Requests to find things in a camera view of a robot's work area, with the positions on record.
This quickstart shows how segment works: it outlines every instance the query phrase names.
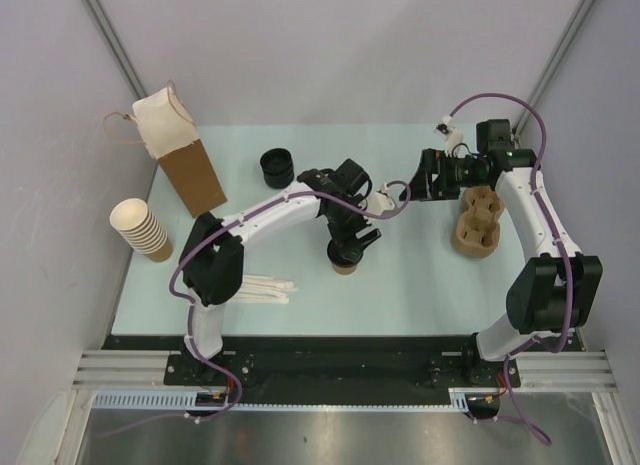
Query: paper bag handle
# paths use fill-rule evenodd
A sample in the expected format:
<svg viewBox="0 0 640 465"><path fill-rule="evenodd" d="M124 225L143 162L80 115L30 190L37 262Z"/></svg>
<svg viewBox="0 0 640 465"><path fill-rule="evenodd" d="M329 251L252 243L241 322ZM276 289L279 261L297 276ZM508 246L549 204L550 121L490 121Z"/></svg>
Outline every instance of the paper bag handle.
<svg viewBox="0 0 640 465"><path fill-rule="evenodd" d="M178 109L176 108L176 106L173 104L173 102L171 101L171 91L173 91L173 93L176 95L176 98L178 99L178 102L180 102L180 105L182 105L182 107L186 110L187 107L184 106L184 102L180 99L180 95L178 95L178 91L176 90L176 84L173 83L173 80L168 80L167 81L167 100L169 100L169 105L171 105L171 108L173 108L173 111L176 112L176 114L183 119L185 122L190 123L191 125L193 125L193 127L195 128L196 124L193 123L193 120L189 120L187 117L185 117L184 115L182 115Z"/></svg>
<svg viewBox="0 0 640 465"><path fill-rule="evenodd" d="M104 133L107 136L107 138L109 138L110 140L113 140L116 143L124 143L125 145L137 145L140 143L144 143L144 140L124 140L122 138L117 138L111 135L111 133L107 129L107 119L114 115L118 115L122 117L124 120L129 120L130 122L135 123L136 127L138 126L138 122L136 122L136 119L133 118L131 115L128 115L126 113L120 113L120 112L111 112L109 115L107 115L102 119L102 128L104 128Z"/></svg>

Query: stack of paper cups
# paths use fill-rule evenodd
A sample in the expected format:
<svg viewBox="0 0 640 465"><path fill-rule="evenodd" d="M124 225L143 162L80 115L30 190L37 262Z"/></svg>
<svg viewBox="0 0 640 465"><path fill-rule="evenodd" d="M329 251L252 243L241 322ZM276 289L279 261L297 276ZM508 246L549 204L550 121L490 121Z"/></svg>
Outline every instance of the stack of paper cups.
<svg viewBox="0 0 640 465"><path fill-rule="evenodd" d="M167 231L144 200L129 198L120 202L109 221L129 245L154 262L164 262L173 253Z"/></svg>

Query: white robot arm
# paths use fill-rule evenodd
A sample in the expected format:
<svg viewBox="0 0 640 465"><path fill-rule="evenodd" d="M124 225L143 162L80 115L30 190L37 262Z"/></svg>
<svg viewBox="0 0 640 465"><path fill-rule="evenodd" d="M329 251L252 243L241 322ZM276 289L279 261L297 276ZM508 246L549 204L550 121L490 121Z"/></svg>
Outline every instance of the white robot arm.
<svg viewBox="0 0 640 465"><path fill-rule="evenodd" d="M449 129L443 123L437 130L447 135ZM505 203L526 264L507 294L506 313L476 336L481 360L502 361L531 337L558 335L565 328L570 295L560 248L572 272L572 328L584 325L587 320L602 265L598 257L584 256L567 234L544 188L542 172L536 172L537 186L532 189L536 156L532 150L515 148L509 121L479 123L476 136L478 153L463 158L451 152L423 150L418 171L410 183L411 199L454 200L459 197L460 187L490 185ZM550 221L557 233L553 233Z"/></svg>
<svg viewBox="0 0 640 465"><path fill-rule="evenodd" d="M222 219L204 214L196 220L182 258L212 233L240 222L214 240L211 247L195 255L184 268L183 278L195 301L192 338L205 358L222 349L225 303L242 283L244 251L257 243L295 224L325 216L331 234L327 255L333 265L355 267L358 264L364 250L381 234L373 229L360 236L361 231L371 226L372 220L344 208L344 203L369 212L369 215L381 215L395 208L395 202L385 193L373 192L367 197L359 194L367 182L370 182L369 176L364 170L347 160L336 171L314 169L304 172L284 191L243 212ZM185 338L185 343L195 355L189 338Z"/></svg>

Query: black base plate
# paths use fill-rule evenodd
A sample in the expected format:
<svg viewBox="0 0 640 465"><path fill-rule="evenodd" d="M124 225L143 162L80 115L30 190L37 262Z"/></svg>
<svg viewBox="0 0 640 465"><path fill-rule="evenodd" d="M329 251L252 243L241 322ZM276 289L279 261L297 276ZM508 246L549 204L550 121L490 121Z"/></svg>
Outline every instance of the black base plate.
<svg viewBox="0 0 640 465"><path fill-rule="evenodd" d="M502 363L475 362L472 337L229 337L213 362L242 382L243 403L278 405L446 405L449 387L497 388ZM520 380L510 376L514 387ZM226 386L227 377L188 354L168 359L166 385Z"/></svg>

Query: light blue table surface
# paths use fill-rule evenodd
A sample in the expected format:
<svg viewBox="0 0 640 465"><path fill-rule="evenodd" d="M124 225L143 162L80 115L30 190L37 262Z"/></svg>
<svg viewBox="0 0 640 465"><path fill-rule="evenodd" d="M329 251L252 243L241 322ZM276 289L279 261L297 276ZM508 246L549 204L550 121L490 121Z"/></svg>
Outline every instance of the light blue table surface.
<svg viewBox="0 0 640 465"><path fill-rule="evenodd" d="M474 145L474 127L460 128L465 141ZM290 150L296 174L310 168L335 169L352 158L371 175L377 189L383 181L409 181L420 151L443 146L433 134L433 124L199 130L228 198L214 211L219 217L274 195L258 163L270 148ZM161 169L149 205L167 228L175 251L160 264L134 254L114 335L186 331L187 303L169 294L168 282L193 219ZM504 313L507 290L522 270L524 258L508 213L500 218L500 243L492 255L480 260L459 254L451 244L459 216L458 201L411 203L393 220L377 222L383 236L350 276L334 272L326 257L329 232L324 218L274 236L245 256L245 273L290 279L299 290L290 294L287 305L228 304L224 333L382 336L480 331Z"/></svg>

